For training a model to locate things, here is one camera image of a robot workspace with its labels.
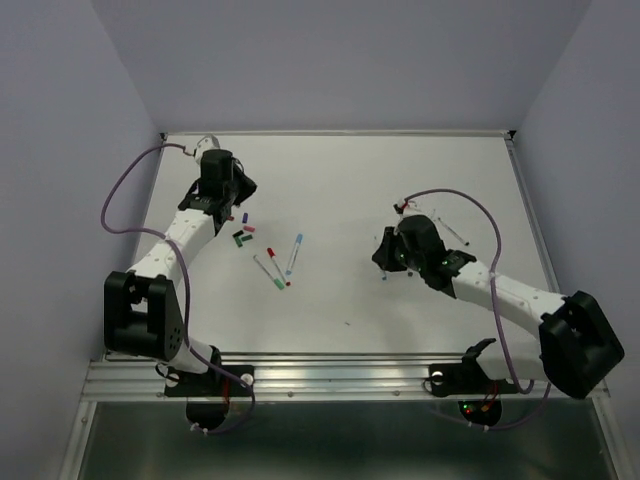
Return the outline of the light blue capped pen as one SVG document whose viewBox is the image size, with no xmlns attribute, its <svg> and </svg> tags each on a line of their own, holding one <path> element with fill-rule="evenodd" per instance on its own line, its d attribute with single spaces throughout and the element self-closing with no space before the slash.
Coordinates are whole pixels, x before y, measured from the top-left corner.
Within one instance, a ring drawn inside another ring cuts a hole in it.
<svg viewBox="0 0 640 480">
<path fill-rule="evenodd" d="M 292 273 L 293 273 L 293 269 L 295 267 L 295 263 L 296 263 L 296 260 L 297 260 L 297 256 L 298 256 L 299 249 L 300 249 L 300 246 L 302 244 L 303 238 L 304 238 L 304 236 L 303 236 L 302 233 L 299 233 L 296 236 L 296 239 L 294 241 L 291 253 L 289 255 L 289 259 L 288 259 L 288 262 L 287 262 L 286 270 L 285 270 L 285 275 L 287 277 L 290 277 L 292 275 Z"/>
</svg>

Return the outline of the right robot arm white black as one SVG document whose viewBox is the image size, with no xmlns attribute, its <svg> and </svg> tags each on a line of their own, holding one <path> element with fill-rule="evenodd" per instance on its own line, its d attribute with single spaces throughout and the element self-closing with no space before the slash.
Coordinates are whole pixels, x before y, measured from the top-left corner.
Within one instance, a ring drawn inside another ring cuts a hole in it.
<svg viewBox="0 0 640 480">
<path fill-rule="evenodd" d="M 624 348 L 598 302 L 578 291 L 561 295 L 492 273 L 475 256 L 445 247 L 435 224 L 424 215 L 402 218 L 385 228 L 372 255 L 385 272 L 413 271 L 435 291 L 491 311 L 533 338 L 518 356 L 504 354 L 494 338 L 469 347 L 461 360 L 438 366 L 432 392 L 445 397 L 479 393 L 491 383 L 547 381 L 574 399 L 583 399 L 617 366 Z"/>
</svg>

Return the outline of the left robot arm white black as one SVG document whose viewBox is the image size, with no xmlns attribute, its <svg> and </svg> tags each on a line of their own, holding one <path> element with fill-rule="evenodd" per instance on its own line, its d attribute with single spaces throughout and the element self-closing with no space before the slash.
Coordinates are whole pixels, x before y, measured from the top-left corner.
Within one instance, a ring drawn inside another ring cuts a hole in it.
<svg viewBox="0 0 640 480">
<path fill-rule="evenodd" d="M 126 271 L 104 283 L 104 343 L 107 349 L 151 358 L 178 372 L 199 393 L 215 392 L 225 372 L 217 348 L 189 334 L 191 288 L 188 267 L 222 230 L 232 210 L 251 197 L 256 183 L 228 150 L 197 149 L 200 174 L 179 202 L 168 229 L 138 228 L 155 245 Z"/>
</svg>

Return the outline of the red capped pen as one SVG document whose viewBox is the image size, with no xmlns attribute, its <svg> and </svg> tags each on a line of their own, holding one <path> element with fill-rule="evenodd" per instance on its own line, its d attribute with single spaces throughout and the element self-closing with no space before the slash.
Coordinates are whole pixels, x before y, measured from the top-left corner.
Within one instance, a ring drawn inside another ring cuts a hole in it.
<svg viewBox="0 0 640 480">
<path fill-rule="evenodd" d="M 285 271 L 282 268 L 275 251 L 271 247 L 268 247 L 266 249 L 266 251 L 267 251 L 267 254 L 268 254 L 270 260 L 272 261 L 273 265 L 275 266 L 275 268 L 276 268 L 276 270 L 278 272 L 279 278 L 281 279 L 282 283 L 285 286 L 290 286 L 291 282 L 287 278 L 287 275 L 285 274 Z"/>
</svg>

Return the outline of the green white pen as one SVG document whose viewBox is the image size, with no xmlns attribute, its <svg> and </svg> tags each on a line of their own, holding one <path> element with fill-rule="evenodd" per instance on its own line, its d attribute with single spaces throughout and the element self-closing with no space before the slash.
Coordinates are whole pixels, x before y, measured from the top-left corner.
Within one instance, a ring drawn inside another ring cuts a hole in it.
<svg viewBox="0 0 640 480">
<path fill-rule="evenodd" d="M 279 290 L 283 290 L 285 288 L 285 284 L 282 280 L 277 278 L 257 255 L 253 256 L 253 260 Z"/>
</svg>

